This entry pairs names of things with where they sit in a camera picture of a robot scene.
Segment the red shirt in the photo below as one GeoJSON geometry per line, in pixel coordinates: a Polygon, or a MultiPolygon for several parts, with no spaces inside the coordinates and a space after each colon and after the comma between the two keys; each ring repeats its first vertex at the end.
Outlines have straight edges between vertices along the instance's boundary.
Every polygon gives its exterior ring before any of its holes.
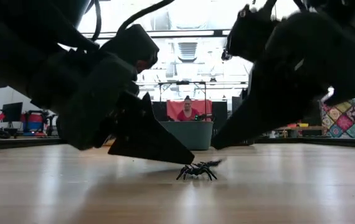
{"type": "Polygon", "coordinates": [[[196,115],[200,115],[200,113],[198,112],[198,110],[191,108],[191,115],[190,117],[186,117],[186,115],[184,115],[184,111],[180,111],[180,113],[177,115],[177,120],[178,121],[194,121],[194,118],[196,117],[196,115]]]}

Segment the colorful quilt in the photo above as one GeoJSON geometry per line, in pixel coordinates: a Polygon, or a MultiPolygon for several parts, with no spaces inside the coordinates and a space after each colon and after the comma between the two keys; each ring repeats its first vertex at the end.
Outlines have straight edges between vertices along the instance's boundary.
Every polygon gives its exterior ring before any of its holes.
{"type": "Polygon", "coordinates": [[[325,135],[332,138],[355,138],[355,99],[334,107],[320,103],[322,125],[325,135]]]}

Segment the person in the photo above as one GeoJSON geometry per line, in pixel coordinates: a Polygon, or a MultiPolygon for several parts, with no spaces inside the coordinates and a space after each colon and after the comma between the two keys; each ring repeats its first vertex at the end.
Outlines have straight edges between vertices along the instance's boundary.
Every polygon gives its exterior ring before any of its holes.
{"type": "Polygon", "coordinates": [[[192,101],[189,96],[184,99],[183,110],[177,115],[178,121],[194,121],[196,115],[200,115],[198,110],[191,107],[192,101]]]}

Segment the computer monitor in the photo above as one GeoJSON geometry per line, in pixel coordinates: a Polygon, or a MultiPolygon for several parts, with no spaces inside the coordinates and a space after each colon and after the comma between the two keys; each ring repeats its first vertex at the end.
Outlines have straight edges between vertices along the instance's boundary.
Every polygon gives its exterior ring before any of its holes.
{"type": "Polygon", "coordinates": [[[2,113],[5,115],[3,122],[21,121],[22,103],[10,103],[3,105],[2,113]]]}

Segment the toy spider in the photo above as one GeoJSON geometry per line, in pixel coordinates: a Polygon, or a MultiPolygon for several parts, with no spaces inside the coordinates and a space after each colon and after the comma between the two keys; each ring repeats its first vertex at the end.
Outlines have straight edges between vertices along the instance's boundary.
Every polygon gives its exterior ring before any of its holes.
{"type": "Polygon", "coordinates": [[[203,173],[208,174],[208,177],[210,180],[212,180],[212,177],[217,180],[217,177],[214,175],[214,173],[209,169],[210,167],[215,167],[218,166],[222,160],[218,161],[210,161],[210,162],[199,162],[197,164],[192,164],[192,165],[186,165],[180,170],[180,174],[176,178],[176,180],[179,180],[179,178],[183,175],[183,180],[186,179],[186,176],[188,174],[190,175],[201,175],[203,173]]]}

